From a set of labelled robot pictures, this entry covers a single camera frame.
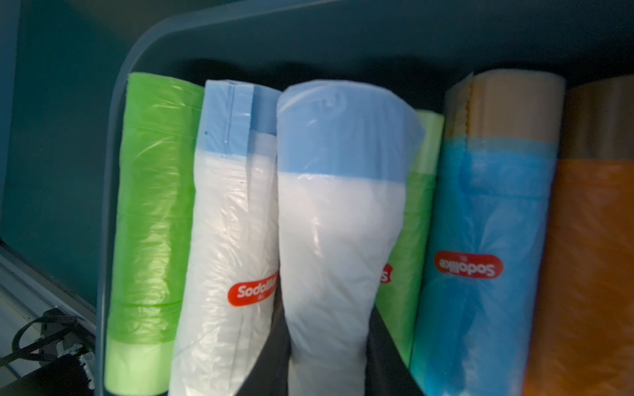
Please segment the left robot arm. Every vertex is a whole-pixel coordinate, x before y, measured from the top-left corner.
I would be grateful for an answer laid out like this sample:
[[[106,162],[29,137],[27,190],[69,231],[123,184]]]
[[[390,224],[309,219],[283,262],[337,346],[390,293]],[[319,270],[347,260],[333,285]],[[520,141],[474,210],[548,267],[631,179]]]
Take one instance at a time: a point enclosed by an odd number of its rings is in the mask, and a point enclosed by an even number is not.
[[[39,367],[1,387],[2,395],[94,395],[96,338],[80,318],[58,308],[20,328],[1,367],[17,361]]]

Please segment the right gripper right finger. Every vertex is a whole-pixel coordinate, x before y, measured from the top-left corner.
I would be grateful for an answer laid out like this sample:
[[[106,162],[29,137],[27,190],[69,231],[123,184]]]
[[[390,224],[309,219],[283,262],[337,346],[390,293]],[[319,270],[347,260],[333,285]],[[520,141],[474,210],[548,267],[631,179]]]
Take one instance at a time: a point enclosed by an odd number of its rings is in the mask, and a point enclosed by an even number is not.
[[[367,396],[423,396],[399,354],[378,309],[373,308],[367,342]]]

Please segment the blue trash bag roll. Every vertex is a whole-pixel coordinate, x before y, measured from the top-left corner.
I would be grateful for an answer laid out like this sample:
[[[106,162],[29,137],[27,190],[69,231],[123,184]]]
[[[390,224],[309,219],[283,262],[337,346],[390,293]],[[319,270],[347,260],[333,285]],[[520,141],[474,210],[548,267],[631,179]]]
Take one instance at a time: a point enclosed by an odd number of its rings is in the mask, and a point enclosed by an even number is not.
[[[566,82],[497,69],[447,91],[410,372],[427,395],[519,395]]]

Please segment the white trash bag roll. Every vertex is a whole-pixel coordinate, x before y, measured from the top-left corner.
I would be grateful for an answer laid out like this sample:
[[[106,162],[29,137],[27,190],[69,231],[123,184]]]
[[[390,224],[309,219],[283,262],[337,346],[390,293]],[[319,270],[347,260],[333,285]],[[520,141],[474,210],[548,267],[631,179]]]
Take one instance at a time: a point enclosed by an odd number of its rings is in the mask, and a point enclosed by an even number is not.
[[[364,394],[371,312],[423,138],[416,111],[383,87],[316,80],[282,93],[278,224],[289,394]]]
[[[171,395],[236,394],[270,333],[279,271],[279,96],[252,83],[206,83]]]

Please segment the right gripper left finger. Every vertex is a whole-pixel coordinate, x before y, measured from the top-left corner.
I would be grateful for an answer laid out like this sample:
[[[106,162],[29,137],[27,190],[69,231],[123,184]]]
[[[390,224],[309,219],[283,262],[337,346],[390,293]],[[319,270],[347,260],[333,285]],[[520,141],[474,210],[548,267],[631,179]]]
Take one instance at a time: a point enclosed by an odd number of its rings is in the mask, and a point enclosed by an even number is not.
[[[274,295],[274,311],[271,331],[254,367],[238,396],[273,395],[287,396],[287,376],[290,359],[290,333],[284,315],[282,288]]]

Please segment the orange trash bag roll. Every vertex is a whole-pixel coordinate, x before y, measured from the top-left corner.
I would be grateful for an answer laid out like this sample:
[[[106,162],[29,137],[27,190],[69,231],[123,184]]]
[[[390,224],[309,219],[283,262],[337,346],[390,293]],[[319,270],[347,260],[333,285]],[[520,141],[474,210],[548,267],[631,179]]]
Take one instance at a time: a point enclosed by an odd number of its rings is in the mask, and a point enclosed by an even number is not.
[[[566,94],[523,392],[633,392],[630,75]]]

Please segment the green trash bag roll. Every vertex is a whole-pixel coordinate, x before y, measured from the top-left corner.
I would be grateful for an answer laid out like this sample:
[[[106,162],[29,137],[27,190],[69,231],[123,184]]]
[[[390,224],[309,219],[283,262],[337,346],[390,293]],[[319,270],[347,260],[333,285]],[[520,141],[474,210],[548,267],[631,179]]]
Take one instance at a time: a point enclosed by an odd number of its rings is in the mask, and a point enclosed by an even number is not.
[[[204,90],[128,77],[104,385],[116,395],[168,390],[193,222],[194,151]]]
[[[409,366],[437,180],[444,117],[419,110],[426,135],[409,171],[404,222],[381,277],[376,308]]]

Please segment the dark teal storage box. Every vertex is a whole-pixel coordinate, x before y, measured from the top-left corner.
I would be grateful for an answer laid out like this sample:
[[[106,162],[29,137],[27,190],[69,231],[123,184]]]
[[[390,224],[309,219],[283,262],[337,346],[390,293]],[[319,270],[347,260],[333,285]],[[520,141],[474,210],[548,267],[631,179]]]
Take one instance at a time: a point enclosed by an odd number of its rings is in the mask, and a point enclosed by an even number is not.
[[[180,79],[201,86],[204,95],[210,80],[247,82],[279,91],[279,99],[285,90],[300,83],[361,82],[393,92],[417,115],[419,110],[442,115],[444,132],[447,91],[469,75],[497,69],[542,71],[565,79],[552,193],[560,158],[566,94],[574,87],[604,79],[626,75],[633,78],[633,4],[630,1],[247,1],[173,16],[147,31],[125,59],[108,122],[109,196],[104,206],[108,226],[104,231],[103,254],[106,275],[101,282],[100,303],[105,391],[120,150],[126,87],[131,74]],[[525,394],[523,385],[519,395]]]

